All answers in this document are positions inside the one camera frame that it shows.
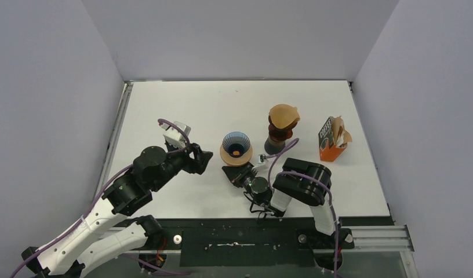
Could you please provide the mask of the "round wooden ring stand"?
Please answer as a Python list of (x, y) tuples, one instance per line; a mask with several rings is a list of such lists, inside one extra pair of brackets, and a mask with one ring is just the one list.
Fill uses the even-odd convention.
[(248, 150), (247, 153), (245, 153), (243, 156), (239, 158), (233, 158), (230, 157), (228, 153), (226, 153), (223, 149), (223, 146), (220, 146), (220, 157), (222, 161), (227, 165), (227, 166), (243, 166), (247, 162), (250, 162), (252, 156), (253, 156), (253, 147), (250, 146), (250, 149)]

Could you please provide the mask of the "amber plastic coffee dripper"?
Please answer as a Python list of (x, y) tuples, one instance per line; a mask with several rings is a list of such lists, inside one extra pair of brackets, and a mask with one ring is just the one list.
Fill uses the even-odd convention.
[(293, 129), (297, 122), (294, 121), (283, 129), (277, 128), (272, 122), (268, 125), (268, 138), (274, 142), (285, 142), (293, 136)]

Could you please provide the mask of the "brown paper coffee filter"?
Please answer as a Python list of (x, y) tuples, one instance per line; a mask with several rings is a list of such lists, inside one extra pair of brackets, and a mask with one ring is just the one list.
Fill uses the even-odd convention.
[(269, 121), (276, 129), (287, 129), (300, 120), (297, 107), (288, 104), (278, 104), (269, 111)]

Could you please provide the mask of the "orange coffee filter box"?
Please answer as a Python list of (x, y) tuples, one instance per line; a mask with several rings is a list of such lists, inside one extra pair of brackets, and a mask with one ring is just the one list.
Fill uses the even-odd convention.
[(330, 116), (318, 133), (319, 157), (324, 162), (334, 162), (352, 142), (342, 117)]

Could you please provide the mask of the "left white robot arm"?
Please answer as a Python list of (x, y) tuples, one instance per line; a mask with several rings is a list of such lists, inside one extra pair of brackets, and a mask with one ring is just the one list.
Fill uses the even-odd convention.
[(145, 148), (133, 164), (109, 180), (108, 188), (76, 223), (50, 243), (25, 249), (23, 264), (35, 277), (85, 277), (125, 251), (158, 247), (162, 227), (151, 215), (135, 218), (121, 232), (106, 238), (102, 235), (152, 201), (152, 193), (179, 172), (203, 174), (212, 157), (212, 152), (201, 150), (196, 143), (181, 152)]

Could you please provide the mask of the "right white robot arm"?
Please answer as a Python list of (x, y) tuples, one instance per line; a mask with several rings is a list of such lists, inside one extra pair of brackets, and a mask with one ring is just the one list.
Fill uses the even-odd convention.
[(251, 213), (282, 218), (293, 200), (308, 206), (314, 223), (311, 228), (297, 230), (300, 247), (338, 251), (354, 248), (352, 231), (341, 227), (334, 212), (332, 172), (326, 166), (288, 158), (273, 183), (259, 177), (251, 163), (221, 169), (233, 186), (243, 189)]

